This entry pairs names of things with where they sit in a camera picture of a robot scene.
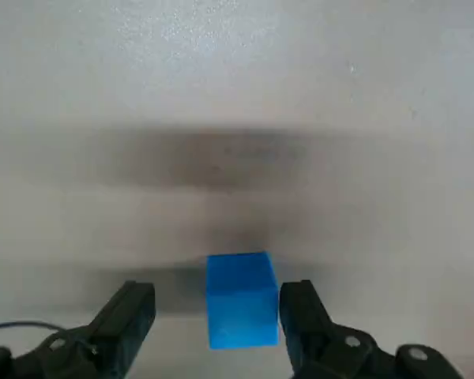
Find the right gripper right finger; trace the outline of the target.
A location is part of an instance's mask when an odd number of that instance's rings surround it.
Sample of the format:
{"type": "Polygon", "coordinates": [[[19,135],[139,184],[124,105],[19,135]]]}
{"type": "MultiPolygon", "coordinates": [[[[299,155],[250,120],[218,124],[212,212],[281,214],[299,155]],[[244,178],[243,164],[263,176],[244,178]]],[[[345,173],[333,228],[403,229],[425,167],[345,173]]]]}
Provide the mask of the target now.
{"type": "Polygon", "coordinates": [[[404,344],[383,351],[368,333],[339,325],[309,280],[283,283],[280,322],[294,378],[461,378],[439,351],[404,344]]]}

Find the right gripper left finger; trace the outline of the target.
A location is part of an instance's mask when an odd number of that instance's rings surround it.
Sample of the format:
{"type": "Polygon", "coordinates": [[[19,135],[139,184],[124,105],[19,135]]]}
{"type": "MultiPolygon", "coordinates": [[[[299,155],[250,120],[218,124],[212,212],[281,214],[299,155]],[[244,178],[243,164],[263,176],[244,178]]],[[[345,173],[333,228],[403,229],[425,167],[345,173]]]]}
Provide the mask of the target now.
{"type": "Polygon", "coordinates": [[[2,322],[0,329],[33,327],[52,333],[17,357],[0,346],[0,378],[124,378],[155,317],[154,285],[126,281],[87,325],[2,322]]]}

